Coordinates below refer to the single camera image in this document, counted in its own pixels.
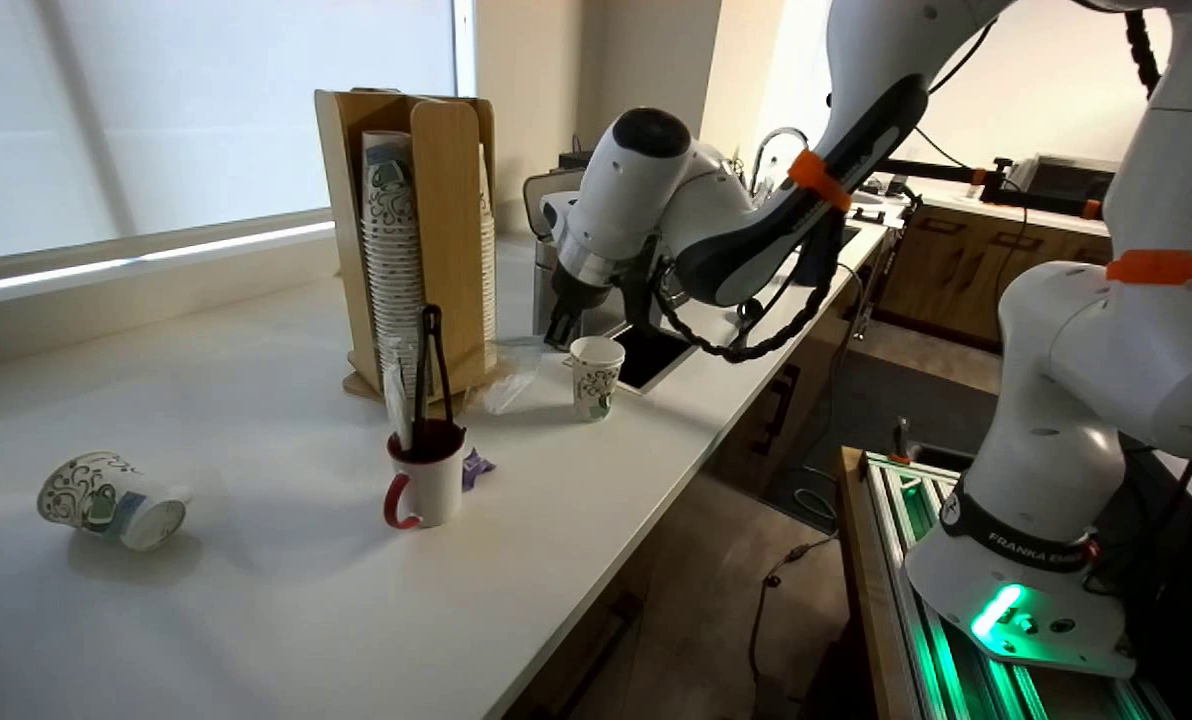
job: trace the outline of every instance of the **led light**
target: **led light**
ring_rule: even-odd
[[[1002,586],[993,604],[968,626],[981,640],[993,637],[1002,613],[1025,596],[1025,586]]]

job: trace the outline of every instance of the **floor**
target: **floor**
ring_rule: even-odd
[[[944,345],[890,326],[868,326],[855,352],[909,363],[997,392],[999,359],[965,345]],[[792,543],[823,540],[707,478],[699,478],[664,516],[664,543],[650,571],[648,609],[620,640],[599,682],[580,700],[580,720],[749,720],[797,717],[823,647],[846,619],[839,549],[820,543],[801,564],[778,569],[758,629],[758,672],[767,678],[757,713],[749,672],[749,634],[757,593]]]

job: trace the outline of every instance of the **white countertop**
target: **white countertop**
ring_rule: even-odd
[[[526,247],[500,263],[526,326]],[[0,717],[494,717],[792,345],[691,352],[599,426],[570,426],[564,363],[534,359],[500,415],[464,415],[494,473],[432,531],[379,523],[387,419],[340,392],[342,352],[322,279],[0,363]],[[93,449],[193,489],[177,543],[134,559],[37,516],[39,481]]]

